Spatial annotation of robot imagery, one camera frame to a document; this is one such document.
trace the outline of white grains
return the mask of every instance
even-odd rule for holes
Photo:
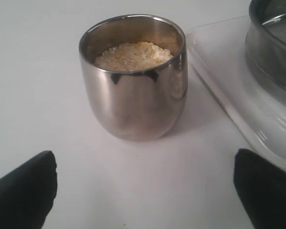
[[[168,49],[150,42],[125,43],[110,48],[95,60],[99,68],[131,72],[156,67],[172,58]]]

